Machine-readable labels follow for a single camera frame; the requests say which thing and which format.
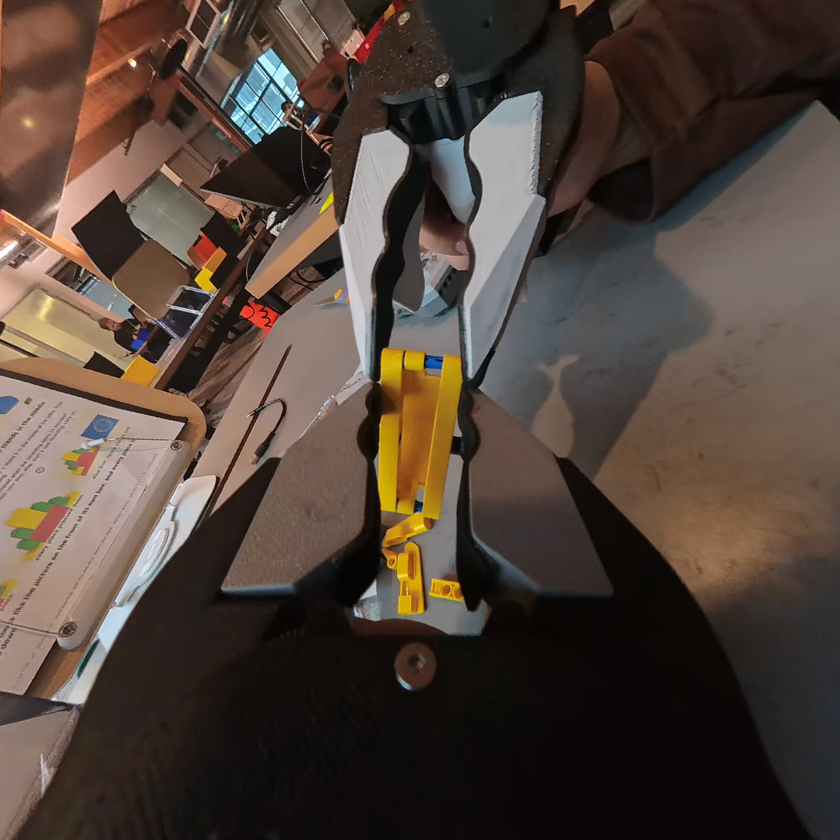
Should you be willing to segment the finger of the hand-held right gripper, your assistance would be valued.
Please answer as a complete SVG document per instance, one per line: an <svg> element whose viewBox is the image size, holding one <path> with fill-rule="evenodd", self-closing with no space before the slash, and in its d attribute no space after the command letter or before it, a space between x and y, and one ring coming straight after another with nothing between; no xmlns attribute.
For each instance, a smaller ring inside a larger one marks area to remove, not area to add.
<svg viewBox="0 0 840 840"><path fill-rule="evenodd" d="M372 382L381 377L394 306L416 312L423 305L425 191L425 162L402 135L388 129L362 138L339 240L353 335Z"/></svg>
<svg viewBox="0 0 840 840"><path fill-rule="evenodd" d="M505 98L465 141L476 197L465 229L470 270L458 313L467 382L479 381L497 345L542 220L542 116L540 91Z"/></svg>

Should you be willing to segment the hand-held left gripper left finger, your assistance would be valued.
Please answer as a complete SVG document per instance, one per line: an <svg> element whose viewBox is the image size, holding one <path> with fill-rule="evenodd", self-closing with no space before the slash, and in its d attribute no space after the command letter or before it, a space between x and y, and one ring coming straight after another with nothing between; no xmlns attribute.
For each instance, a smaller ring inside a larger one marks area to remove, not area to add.
<svg viewBox="0 0 840 840"><path fill-rule="evenodd" d="M381 390L361 387L276 460L222 590L357 602L381 566Z"/></svg>

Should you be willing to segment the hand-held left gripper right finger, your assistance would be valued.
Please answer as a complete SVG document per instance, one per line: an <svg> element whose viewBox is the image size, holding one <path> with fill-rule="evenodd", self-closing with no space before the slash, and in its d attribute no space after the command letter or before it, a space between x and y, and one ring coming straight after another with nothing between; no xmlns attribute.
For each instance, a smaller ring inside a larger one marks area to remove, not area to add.
<svg viewBox="0 0 840 840"><path fill-rule="evenodd" d="M456 570L468 605L613 595L553 451L484 393L458 404Z"/></svg>

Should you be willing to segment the yellow curved panel blue pins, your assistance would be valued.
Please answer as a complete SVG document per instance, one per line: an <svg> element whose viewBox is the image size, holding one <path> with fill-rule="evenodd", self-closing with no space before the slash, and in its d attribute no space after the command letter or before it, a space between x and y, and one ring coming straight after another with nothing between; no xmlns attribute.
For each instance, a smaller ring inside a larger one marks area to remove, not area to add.
<svg viewBox="0 0 840 840"><path fill-rule="evenodd" d="M414 513L421 502L425 518L437 520L442 507L445 482L437 480L429 465L443 373L443 358L437 367L426 367L423 351L406 350L402 357L399 396L400 435L396 461L396 510Z"/></svg>

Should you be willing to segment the grey desk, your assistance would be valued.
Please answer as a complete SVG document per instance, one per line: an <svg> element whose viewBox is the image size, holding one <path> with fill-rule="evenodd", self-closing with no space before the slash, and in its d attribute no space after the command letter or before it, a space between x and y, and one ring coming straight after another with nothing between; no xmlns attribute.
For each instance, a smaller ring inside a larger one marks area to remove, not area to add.
<svg viewBox="0 0 840 840"><path fill-rule="evenodd" d="M482 389L667 559L791 800L838 838L838 118L530 269Z"/></svg>

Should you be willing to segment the person's right hand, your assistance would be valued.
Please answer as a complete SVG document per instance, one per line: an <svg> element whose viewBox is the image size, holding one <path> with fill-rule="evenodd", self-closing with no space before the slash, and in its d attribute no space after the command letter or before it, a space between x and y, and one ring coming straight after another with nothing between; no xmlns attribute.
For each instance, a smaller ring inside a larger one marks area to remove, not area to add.
<svg viewBox="0 0 840 840"><path fill-rule="evenodd" d="M617 147L621 104L607 70L594 61L584 66L581 120L569 155L560 168L548 201L548 215L555 216L580 204L600 176ZM434 181L425 193L419 232L422 250L445 256L457 270L469 267L465 225L449 207Z"/></svg>

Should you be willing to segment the grey electronic control box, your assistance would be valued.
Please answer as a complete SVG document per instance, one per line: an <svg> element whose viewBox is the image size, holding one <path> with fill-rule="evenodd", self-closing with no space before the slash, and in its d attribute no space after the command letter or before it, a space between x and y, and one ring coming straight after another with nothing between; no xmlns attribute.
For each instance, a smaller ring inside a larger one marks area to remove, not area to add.
<svg viewBox="0 0 840 840"><path fill-rule="evenodd" d="M395 285L393 309L399 319L435 318L457 303L460 274L446 256L422 252L417 267L423 270L422 287L419 274L408 269Z"/></svg>

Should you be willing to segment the yellow angled beam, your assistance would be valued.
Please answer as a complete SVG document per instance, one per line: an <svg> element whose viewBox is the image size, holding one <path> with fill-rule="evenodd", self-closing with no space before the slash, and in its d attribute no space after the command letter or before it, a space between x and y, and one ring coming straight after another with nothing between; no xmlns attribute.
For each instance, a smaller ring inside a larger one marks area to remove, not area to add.
<svg viewBox="0 0 840 840"><path fill-rule="evenodd" d="M392 549L415 537L428 532L434 525L434 520L427 518L421 511L415 512L385 531L382 547Z"/></svg>

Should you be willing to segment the white stand base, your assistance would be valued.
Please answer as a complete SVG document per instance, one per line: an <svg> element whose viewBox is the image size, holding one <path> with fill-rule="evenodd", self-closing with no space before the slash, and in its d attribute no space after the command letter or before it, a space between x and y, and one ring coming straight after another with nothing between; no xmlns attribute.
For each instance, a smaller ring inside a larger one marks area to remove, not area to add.
<svg viewBox="0 0 840 840"><path fill-rule="evenodd" d="M115 596L113 608L128 607L141 598L154 577L163 570L201 521L218 481L217 476L191 477L175 489L129 576Z"/></svg>

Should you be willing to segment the yellow L-shaped piece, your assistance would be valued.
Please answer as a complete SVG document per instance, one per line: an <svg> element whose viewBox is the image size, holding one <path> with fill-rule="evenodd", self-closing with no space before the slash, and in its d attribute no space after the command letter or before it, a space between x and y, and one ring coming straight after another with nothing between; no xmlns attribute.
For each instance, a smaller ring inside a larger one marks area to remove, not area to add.
<svg viewBox="0 0 840 840"><path fill-rule="evenodd" d="M414 541L407 541L398 552L383 549L386 567L395 573L398 584L397 615L418 616L425 613L425 589L422 555Z"/></svg>

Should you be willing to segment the black monitor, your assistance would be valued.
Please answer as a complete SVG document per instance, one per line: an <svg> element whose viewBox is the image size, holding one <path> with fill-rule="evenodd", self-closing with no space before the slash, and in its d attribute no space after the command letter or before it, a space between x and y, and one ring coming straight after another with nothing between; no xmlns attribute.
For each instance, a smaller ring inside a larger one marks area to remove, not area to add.
<svg viewBox="0 0 840 840"><path fill-rule="evenodd" d="M331 169L325 150L305 133L279 127L205 182L201 191L266 208L295 205Z"/></svg>

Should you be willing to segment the wooden clipboard printed sheet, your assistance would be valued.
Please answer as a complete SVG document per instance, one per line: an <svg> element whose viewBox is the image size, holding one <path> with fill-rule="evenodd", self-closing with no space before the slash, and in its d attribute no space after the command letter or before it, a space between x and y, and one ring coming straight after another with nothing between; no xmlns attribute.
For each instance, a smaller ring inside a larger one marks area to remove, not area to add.
<svg viewBox="0 0 840 840"><path fill-rule="evenodd" d="M189 399L60 362L2 364L1 688L68 680L206 432Z"/></svg>

